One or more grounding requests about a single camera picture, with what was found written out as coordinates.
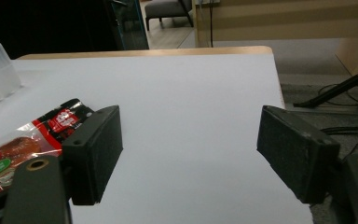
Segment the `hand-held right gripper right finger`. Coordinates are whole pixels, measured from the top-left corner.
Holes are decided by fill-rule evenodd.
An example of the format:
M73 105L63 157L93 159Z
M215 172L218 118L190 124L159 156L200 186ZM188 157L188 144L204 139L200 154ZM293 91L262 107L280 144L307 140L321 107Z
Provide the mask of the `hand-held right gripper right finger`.
M302 203L330 197L334 224L358 224L358 155L341 160L339 142L271 105L262 107L256 149Z

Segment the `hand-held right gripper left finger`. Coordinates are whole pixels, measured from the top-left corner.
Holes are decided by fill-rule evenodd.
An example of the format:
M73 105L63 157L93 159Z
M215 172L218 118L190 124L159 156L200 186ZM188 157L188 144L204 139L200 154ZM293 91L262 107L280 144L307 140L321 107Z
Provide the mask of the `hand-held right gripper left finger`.
M70 205L102 200L122 150L119 107L96 111L62 143L60 156L20 165L2 224L72 224Z

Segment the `packaged bread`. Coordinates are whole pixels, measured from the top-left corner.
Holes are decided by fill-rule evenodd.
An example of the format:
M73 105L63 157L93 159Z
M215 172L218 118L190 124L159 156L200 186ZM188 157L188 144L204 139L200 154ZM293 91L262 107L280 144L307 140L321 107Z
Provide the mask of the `packaged bread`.
M94 111L71 99L0 139L0 191L8 189L17 167L30 159L62 154L62 142Z

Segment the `black stand leg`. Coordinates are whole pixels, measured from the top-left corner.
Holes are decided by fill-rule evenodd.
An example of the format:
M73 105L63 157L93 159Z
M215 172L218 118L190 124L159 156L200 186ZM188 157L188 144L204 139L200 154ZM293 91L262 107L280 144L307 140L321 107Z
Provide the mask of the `black stand leg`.
M294 107L305 107L305 108L317 107L318 105L321 105L331 100L332 98L339 96L341 93L348 91L349 89L357 85L358 85L358 74L337 84L334 88L322 93L321 95L318 95L317 97L314 97L306 102L295 103Z

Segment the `dark glass panel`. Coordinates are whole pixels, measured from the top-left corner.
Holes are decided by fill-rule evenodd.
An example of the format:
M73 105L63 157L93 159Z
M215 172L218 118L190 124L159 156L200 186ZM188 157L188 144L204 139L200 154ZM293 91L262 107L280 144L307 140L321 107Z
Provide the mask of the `dark glass panel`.
M124 50L149 49L139 0L109 0Z

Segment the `grey upholstered bench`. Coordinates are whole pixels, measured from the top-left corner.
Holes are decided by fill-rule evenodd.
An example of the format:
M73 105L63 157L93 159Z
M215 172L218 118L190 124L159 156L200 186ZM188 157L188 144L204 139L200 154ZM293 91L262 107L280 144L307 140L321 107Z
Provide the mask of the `grey upholstered bench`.
M191 27L193 20L189 15L192 10L192 0L152 0L145 5L146 30L150 30L149 21L163 18L186 17Z

